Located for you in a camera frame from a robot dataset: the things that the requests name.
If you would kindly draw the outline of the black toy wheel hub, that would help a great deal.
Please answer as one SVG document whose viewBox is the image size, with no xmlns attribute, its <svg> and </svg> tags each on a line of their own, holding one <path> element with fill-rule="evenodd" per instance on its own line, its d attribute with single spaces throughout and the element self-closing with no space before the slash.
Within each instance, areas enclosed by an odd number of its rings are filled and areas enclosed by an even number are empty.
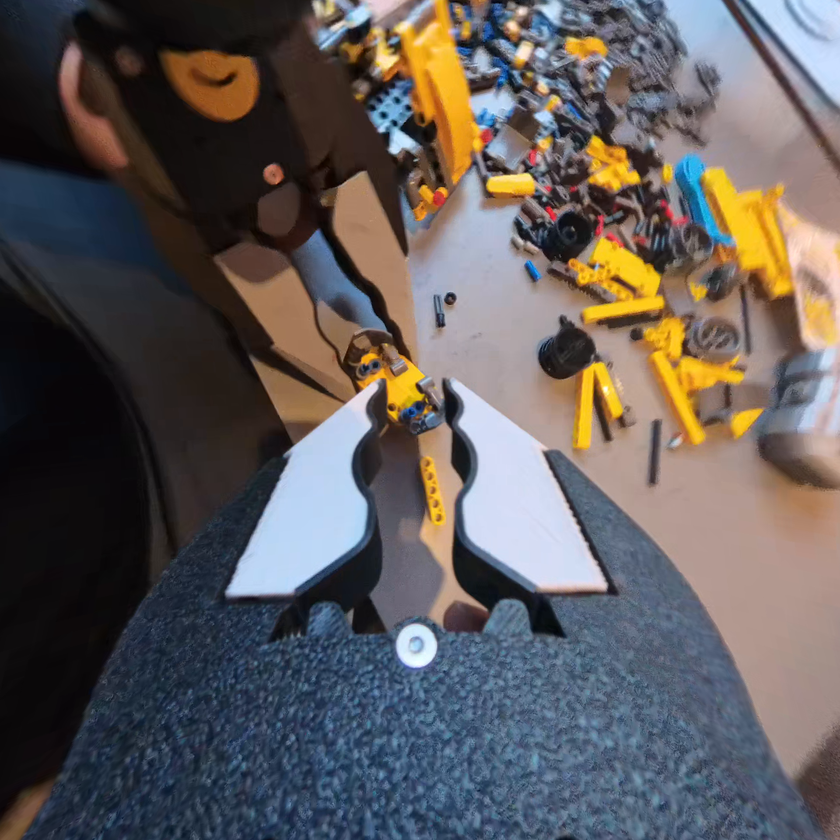
<svg viewBox="0 0 840 840">
<path fill-rule="evenodd" d="M 594 230 L 587 216 L 573 209 L 566 210 L 546 228 L 542 237 L 542 252 L 551 261 L 567 263 L 589 248 Z"/>
</svg>

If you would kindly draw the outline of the black spoked toy wheel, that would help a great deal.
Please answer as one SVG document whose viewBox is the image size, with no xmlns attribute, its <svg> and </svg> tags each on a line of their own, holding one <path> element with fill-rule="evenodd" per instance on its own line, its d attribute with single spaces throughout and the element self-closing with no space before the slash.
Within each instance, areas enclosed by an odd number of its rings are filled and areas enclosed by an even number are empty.
<svg viewBox="0 0 840 840">
<path fill-rule="evenodd" d="M 554 380 L 568 380 L 596 361 L 592 337 L 565 315 L 559 317 L 557 331 L 539 345 L 538 363 Z"/>
</svg>

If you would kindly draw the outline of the partly built yellow toy vehicle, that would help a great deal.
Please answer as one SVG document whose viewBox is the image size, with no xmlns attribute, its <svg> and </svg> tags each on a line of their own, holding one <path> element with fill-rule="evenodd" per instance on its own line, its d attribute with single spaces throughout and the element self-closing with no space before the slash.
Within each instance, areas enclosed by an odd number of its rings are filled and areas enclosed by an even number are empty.
<svg viewBox="0 0 840 840">
<path fill-rule="evenodd" d="M 385 142 L 417 223 L 435 215 L 480 149 L 480 129 L 443 1 L 410 2 L 391 27 L 368 2 L 312 2 L 317 43 L 347 71 Z"/>
</svg>

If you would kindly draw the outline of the pile of loose toy bricks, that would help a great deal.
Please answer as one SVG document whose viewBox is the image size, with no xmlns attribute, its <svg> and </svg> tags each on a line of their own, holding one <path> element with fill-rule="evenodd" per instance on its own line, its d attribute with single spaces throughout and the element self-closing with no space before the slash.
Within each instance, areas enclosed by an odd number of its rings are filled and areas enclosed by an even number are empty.
<svg viewBox="0 0 840 840">
<path fill-rule="evenodd" d="M 454 2 L 450 10 L 468 81 L 516 95 L 506 116 L 481 115 L 485 148 L 476 154 L 487 195 L 523 199 L 514 246 L 595 299 L 583 323 L 633 326 L 677 442 L 702 444 L 713 424 L 734 438 L 748 433 L 770 406 L 776 366 L 809 350 L 776 214 L 788 206 L 784 186 L 741 190 L 700 157 L 711 210 L 735 242 L 714 245 L 677 186 L 681 159 L 667 162 L 659 147 L 671 133 L 706 145 L 718 68 L 698 61 L 694 87 L 679 86 L 688 48 L 667 2 Z M 551 261 L 544 232 L 569 209 L 591 220 L 593 241 L 576 259 Z M 738 327 L 737 359 L 712 364 L 686 353 L 692 320 L 709 316 Z"/>
</svg>

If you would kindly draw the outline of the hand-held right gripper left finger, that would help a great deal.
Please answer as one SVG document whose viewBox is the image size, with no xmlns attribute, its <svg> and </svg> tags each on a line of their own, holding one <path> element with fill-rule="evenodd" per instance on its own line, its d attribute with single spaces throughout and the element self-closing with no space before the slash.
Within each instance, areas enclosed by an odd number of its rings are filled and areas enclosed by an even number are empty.
<svg viewBox="0 0 840 840">
<path fill-rule="evenodd" d="M 226 603 L 283 606 L 273 636 L 307 631 L 317 604 L 371 600 L 383 547 L 371 489 L 382 467 L 386 387 L 366 386 L 294 444 L 225 589 Z"/>
</svg>

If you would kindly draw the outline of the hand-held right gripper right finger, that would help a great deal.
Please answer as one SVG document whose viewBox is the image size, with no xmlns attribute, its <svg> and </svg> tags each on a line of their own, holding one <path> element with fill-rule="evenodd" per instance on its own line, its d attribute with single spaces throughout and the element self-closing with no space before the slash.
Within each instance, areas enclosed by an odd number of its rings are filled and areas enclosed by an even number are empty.
<svg viewBox="0 0 840 840">
<path fill-rule="evenodd" d="M 604 595 L 610 581 L 550 462 L 550 451 L 463 382 L 444 380 L 455 500 L 453 572 L 492 613 L 519 603 L 530 630 L 564 635 L 552 601 Z"/>
</svg>

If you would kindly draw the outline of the person's torso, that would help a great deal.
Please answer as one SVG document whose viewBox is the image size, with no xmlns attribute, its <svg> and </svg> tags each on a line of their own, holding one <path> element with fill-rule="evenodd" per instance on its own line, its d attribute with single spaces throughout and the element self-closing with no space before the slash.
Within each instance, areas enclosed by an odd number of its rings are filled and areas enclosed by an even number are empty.
<svg viewBox="0 0 840 840">
<path fill-rule="evenodd" d="M 147 591 L 145 471 L 110 379 L 2 293 L 1 804 L 54 777 Z"/>
</svg>

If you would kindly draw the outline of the grey toy wheel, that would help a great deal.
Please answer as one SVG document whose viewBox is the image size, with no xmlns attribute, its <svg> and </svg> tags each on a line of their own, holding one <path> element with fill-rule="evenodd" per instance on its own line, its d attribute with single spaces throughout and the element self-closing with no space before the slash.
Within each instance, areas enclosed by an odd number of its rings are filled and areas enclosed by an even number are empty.
<svg viewBox="0 0 840 840">
<path fill-rule="evenodd" d="M 738 327 L 726 318 L 695 318 L 686 331 L 686 353 L 712 364 L 727 364 L 742 352 Z"/>
</svg>

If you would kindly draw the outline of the person's legs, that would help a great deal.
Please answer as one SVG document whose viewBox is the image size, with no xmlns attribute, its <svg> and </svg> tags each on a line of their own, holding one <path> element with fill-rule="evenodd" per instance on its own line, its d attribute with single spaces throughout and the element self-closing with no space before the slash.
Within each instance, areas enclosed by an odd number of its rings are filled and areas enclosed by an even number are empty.
<svg viewBox="0 0 840 840">
<path fill-rule="evenodd" d="M 142 465 L 148 575 L 286 430 L 232 328 L 165 263 L 118 187 L 2 161 L 2 299 L 67 334 L 114 390 Z"/>
</svg>

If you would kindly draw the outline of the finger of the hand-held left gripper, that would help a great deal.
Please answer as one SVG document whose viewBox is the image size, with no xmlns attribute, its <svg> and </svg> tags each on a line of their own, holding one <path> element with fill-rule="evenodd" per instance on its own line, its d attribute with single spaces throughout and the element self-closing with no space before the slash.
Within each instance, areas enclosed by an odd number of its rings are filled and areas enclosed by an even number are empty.
<svg viewBox="0 0 840 840">
<path fill-rule="evenodd" d="M 243 242 L 213 260 L 267 333 L 273 352 L 332 396 L 355 396 L 334 348 L 320 333 L 298 273 L 284 255 Z"/>
<path fill-rule="evenodd" d="M 322 192 L 329 236 L 345 272 L 410 361 L 419 361 L 408 257 L 367 172 Z"/>
</svg>

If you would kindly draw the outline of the person's left hand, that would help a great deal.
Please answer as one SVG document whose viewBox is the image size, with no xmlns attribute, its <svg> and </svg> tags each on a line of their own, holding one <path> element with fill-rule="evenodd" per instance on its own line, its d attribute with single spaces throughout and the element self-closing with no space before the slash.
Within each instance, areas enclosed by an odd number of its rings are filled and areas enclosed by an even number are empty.
<svg viewBox="0 0 840 840">
<path fill-rule="evenodd" d="M 87 70 L 78 43 L 68 41 L 59 63 L 57 90 L 70 137 L 90 168 L 110 175 L 125 170 L 129 158 L 110 121 L 82 95 Z"/>
</svg>

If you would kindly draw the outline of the printed instruction booklet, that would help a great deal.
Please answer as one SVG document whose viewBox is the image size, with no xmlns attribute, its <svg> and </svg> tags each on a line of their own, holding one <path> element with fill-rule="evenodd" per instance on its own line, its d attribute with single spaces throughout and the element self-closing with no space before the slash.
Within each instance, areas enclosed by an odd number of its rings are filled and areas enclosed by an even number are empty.
<svg viewBox="0 0 840 840">
<path fill-rule="evenodd" d="M 828 350 L 839 342 L 839 234 L 807 222 L 786 203 L 776 214 L 801 341 L 810 351 Z"/>
</svg>

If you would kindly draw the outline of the grey desk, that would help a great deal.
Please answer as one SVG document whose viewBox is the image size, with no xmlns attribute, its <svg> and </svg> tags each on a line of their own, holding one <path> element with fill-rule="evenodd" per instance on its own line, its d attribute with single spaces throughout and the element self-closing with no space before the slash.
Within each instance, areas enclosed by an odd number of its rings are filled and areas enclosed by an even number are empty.
<svg viewBox="0 0 840 840">
<path fill-rule="evenodd" d="M 838 186 L 827 164 L 817 163 L 816 147 L 803 129 L 793 128 L 793 111 L 783 107 L 770 82 L 759 80 L 757 59 L 748 56 L 743 37 L 719 2 L 679 2 L 675 15 L 693 47 L 713 46 L 711 54 L 723 69 L 744 69 L 758 86 L 756 116 L 759 142 L 753 160 L 745 151 L 748 135 L 734 113 L 740 105 L 723 108 L 721 125 L 713 129 L 714 162 L 734 163 L 734 173 L 760 174 L 762 166 L 777 162 L 770 154 L 774 120 L 783 127 L 785 151 L 794 139 L 804 142 L 804 163 L 784 166 L 784 176 L 803 175 L 808 182 L 828 179 L 827 194 L 814 190 L 821 184 L 797 186 L 794 194 L 815 198 L 837 221 Z M 422 345 L 423 370 L 452 376 L 477 394 L 497 413 L 546 449 L 558 449 L 602 488 L 640 528 L 667 553 L 694 585 L 699 598 L 730 648 L 747 685 L 752 703 L 773 750 L 783 766 L 798 779 L 812 765 L 838 757 L 838 490 L 797 486 L 764 460 L 756 444 L 757 428 L 734 440 L 722 426 L 707 431 L 707 441 L 687 442 L 668 450 L 677 426 L 658 392 L 644 343 L 633 343 L 624 329 L 594 329 L 597 348 L 615 365 L 612 378 L 623 381 L 623 403 L 636 412 L 636 424 L 622 429 L 611 424 L 613 441 L 605 441 L 593 415 L 594 437 L 588 450 L 573 450 L 576 378 L 548 377 L 539 367 L 539 343 L 555 333 L 558 317 L 578 323 L 585 295 L 545 272 L 532 281 L 524 268 L 531 255 L 519 253 L 508 240 L 513 203 L 483 197 L 473 171 L 458 188 L 451 206 L 430 225 L 411 236 L 410 270 Z M 454 291 L 458 300 L 449 310 L 443 329 L 434 327 L 433 292 Z M 648 485 L 651 424 L 663 420 L 660 473 L 657 485 Z M 388 433 L 383 451 L 389 460 L 374 485 L 381 504 L 387 554 L 384 576 L 375 591 L 387 622 L 421 613 L 443 617 L 456 595 L 455 573 L 446 556 L 453 532 L 455 498 L 461 487 L 448 464 L 450 432 L 440 428 L 419 444 L 434 457 L 444 482 L 446 527 L 426 521 L 419 526 L 421 481 L 417 465 L 410 463 L 407 444 Z M 501 539 L 501 559 L 515 560 L 513 570 L 525 571 L 532 583 L 548 583 L 548 594 L 589 592 L 593 578 L 589 566 L 574 557 L 578 527 L 560 516 L 552 502 L 553 479 L 532 480 L 519 454 L 524 447 L 508 445 L 507 433 L 493 437 L 489 446 L 490 483 L 479 478 L 476 532 L 479 548 L 485 537 Z"/>
</svg>

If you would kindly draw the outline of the blue curved toy panel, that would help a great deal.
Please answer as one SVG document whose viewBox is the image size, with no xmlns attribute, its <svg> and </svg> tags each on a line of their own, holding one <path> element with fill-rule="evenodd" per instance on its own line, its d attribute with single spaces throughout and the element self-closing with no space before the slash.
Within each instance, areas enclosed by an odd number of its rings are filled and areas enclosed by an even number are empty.
<svg viewBox="0 0 840 840">
<path fill-rule="evenodd" d="M 687 154 L 675 165 L 674 172 L 691 221 L 704 229 L 712 244 L 734 248 L 734 239 L 720 230 L 704 192 L 701 177 L 706 172 L 706 166 L 701 158 L 696 154 Z"/>
</svg>

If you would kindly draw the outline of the yellow and grey brick assembly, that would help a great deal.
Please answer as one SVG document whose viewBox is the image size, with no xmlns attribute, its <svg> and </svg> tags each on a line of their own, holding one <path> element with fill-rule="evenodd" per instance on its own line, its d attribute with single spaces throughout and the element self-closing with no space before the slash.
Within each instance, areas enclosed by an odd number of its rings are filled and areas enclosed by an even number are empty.
<svg viewBox="0 0 840 840">
<path fill-rule="evenodd" d="M 359 391 L 377 382 L 385 384 L 389 420 L 410 434 L 425 434 L 444 422 L 445 404 L 436 382 L 396 348 L 390 333 L 357 331 L 342 364 Z"/>
</svg>

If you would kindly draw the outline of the thin yellow toy beam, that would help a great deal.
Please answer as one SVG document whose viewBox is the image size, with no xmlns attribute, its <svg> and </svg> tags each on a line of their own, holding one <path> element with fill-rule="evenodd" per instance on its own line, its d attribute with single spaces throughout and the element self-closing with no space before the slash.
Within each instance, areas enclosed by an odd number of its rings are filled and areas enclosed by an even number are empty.
<svg viewBox="0 0 840 840">
<path fill-rule="evenodd" d="M 446 510 L 433 457 L 424 455 L 419 459 L 419 475 L 423 484 L 428 518 L 433 525 L 442 527 L 446 523 Z"/>
</svg>

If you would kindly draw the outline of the grey toy motor block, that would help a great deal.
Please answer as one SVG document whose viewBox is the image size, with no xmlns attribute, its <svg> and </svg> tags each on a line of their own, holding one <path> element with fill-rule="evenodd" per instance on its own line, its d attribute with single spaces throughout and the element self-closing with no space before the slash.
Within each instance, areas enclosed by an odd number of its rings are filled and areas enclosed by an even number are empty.
<svg viewBox="0 0 840 840">
<path fill-rule="evenodd" d="M 838 490 L 838 346 L 790 355 L 775 373 L 759 453 L 799 486 Z"/>
</svg>

